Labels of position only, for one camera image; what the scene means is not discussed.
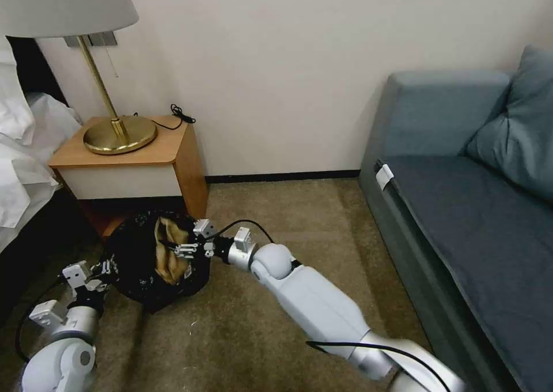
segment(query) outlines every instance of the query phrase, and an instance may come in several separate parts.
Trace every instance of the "blue sofa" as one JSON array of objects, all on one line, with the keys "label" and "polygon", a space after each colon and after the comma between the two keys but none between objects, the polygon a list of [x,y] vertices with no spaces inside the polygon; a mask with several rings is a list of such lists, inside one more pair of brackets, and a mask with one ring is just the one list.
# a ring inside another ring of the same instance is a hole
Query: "blue sofa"
[{"label": "blue sofa", "polygon": [[553,210],[465,154],[510,83],[391,75],[359,181],[434,353],[472,390],[551,391]]}]

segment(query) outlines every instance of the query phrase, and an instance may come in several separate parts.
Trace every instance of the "wooden nightstand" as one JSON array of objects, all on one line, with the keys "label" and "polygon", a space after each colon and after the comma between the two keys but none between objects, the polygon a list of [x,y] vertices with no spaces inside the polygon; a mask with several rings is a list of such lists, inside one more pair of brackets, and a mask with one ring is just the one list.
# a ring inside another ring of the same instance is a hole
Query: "wooden nightstand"
[{"label": "wooden nightstand", "polygon": [[[168,126],[179,122],[174,116],[151,119]],[[148,146],[127,154],[106,156],[91,153],[82,142],[84,132],[97,120],[98,117],[90,119],[60,147],[49,165],[81,202],[101,235],[111,233],[115,227],[113,222],[120,222],[124,215],[106,208],[109,206],[106,201],[182,196],[191,216],[205,216],[207,185],[193,125],[183,123],[173,131],[158,126],[158,136]]]}]

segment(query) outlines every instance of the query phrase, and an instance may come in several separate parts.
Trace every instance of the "gray pillow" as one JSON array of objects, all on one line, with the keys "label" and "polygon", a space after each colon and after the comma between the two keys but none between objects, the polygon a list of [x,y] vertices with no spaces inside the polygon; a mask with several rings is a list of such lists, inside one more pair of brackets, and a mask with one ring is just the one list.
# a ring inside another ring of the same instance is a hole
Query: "gray pillow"
[{"label": "gray pillow", "polygon": [[553,200],[553,52],[524,49],[505,113],[476,133],[467,152]]}]

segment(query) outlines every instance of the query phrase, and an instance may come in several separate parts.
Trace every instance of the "cable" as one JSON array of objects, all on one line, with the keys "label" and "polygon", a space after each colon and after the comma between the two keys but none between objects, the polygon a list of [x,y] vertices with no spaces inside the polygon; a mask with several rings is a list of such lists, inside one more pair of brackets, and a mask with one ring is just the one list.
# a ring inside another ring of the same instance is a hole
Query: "cable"
[{"label": "cable", "polygon": [[23,352],[23,350],[21,349],[21,329],[23,328],[23,324],[25,323],[25,320],[27,319],[27,317],[29,316],[29,314],[31,313],[31,311],[33,311],[33,309],[35,308],[35,306],[39,303],[40,299],[46,295],[46,293],[48,291],[50,291],[51,289],[53,289],[54,287],[62,284],[64,282],[64,278],[62,275],[59,275],[58,278],[56,278],[56,280],[50,284],[48,286],[48,288],[46,290],[44,290],[40,296],[38,296],[36,298],[36,300],[34,302],[31,303],[31,305],[25,310],[25,313],[21,316],[21,319],[19,320],[19,323],[17,324],[17,328],[16,328],[16,336],[15,336],[15,339],[14,339],[14,346],[16,348],[16,353],[17,353],[17,356],[19,356],[21,358],[21,360],[23,360],[25,363],[29,363],[29,357]]},{"label": "cable", "polygon": [[186,121],[188,124],[194,124],[196,123],[196,119],[193,117],[187,116],[183,113],[183,110],[177,106],[175,103],[171,104],[171,111],[173,112],[173,115],[180,118],[180,123],[175,127],[169,127],[165,124],[158,123],[155,120],[152,120],[154,123],[156,123],[158,126],[161,126],[163,128],[166,128],[167,130],[177,130],[183,123],[183,121]]},{"label": "cable", "polygon": [[377,344],[370,344],[370,343],[357,343],[357,342],[319,342],[314,340],[308,340],[306,343],[307,343],[307,346],[310,346],[313,349],[316,349],[324,353],[327,353],[327,351],[324,349],[321,349],[319,346],[364,347],[367,349],[378,349],[378,350],[398,353],[400,355],[410,357],[412,360],[423,365],[428,370],[428,372],[432,373],[435,376],[435,378],[438,379],[439,382],[442,384],[446,392],[451,392],[451,389],[449,389],[448,385],[444,382],[444,380],[425,361],[421,360],[415,355],[410,354],[409,352],[402,351],[401,349],[397,349],[391,346],[384,346],[384,345],[377,345]]},{"label": "cable", "polygon": [[251,219],[239,219],[239,220],[235,220],[233,223],[231,224],[228,224],[226,227],[224,227],[221,231],[213,234],[213,235],[210,235],[209,237],[206,238],[206,241],[209,241],[210,239],[213,239],[215,237],[218,237],[219,235],[221,235],[223,232],[225,232],[226,230],[232,228],[234,225],[238,224],[238,223],[241,223],[241,222],[248,222],[250,224],[254,224],[257,228],[259,228],[263,234],[265,234],[265,236],[267,237],[267,239],[269,241],[271,241],[272,243],[275,243],[271,236],[269,235],[269,233],[267,231],[265,231],[265,228],[263,228],[260,224],[258,224],[257,222],[255,222],[254,220],[251,220]]}]

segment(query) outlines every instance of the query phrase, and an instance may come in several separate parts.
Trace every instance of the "white lamp shade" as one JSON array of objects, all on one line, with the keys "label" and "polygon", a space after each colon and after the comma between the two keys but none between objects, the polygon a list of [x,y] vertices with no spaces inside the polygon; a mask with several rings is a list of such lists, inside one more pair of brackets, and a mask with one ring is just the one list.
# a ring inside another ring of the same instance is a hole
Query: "white lamp shade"
[{"label": "white lamp shade", "polygon": [[131,0],[0,0],[0,34],[61,37],[114,31],[138,21]]}]

